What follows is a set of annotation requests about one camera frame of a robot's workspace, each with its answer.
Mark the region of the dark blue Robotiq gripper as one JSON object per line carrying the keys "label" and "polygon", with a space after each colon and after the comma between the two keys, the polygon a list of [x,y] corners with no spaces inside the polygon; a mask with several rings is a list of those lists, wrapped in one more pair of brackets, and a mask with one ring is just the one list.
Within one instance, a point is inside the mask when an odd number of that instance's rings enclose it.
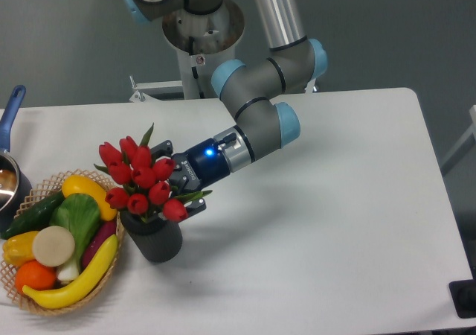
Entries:
{"label": "dark blue Robotiq gripper", "polygon": [[[177,187],[177,194],[190,194],[201,191],[207,186],[229,176],[231,171],[224,153],[219,150],[217,141],[213,138],[185,150],[173,154],[173,143],[165,140],[150,148],[152,162],[168,158],[176,166],[169,178],[170,184]],[[195,198],[185,204],[187,217],[191,218],[207,208],[205,198]]]}

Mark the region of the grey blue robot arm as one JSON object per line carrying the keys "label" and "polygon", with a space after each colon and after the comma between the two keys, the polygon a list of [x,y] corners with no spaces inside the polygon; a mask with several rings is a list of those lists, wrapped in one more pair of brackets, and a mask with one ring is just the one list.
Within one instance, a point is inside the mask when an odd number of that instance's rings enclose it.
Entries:
{"label": "grey blue robot arm", "polygon": [[184,96],[218,98],[234,120],[232,127],[183,153],[153,151],[160,182],[150,191],[149,204],[179,222],[204,207],[207,186],[300,135],[294,110],[271,99],[294,88],[312,88],[327,69],[327,54],[305,34],[295,0],[255,0],[270,50],[255,67],[235,57],[245,22],[233,1],[124,1],[138,21],[162,21],[177,55]]}

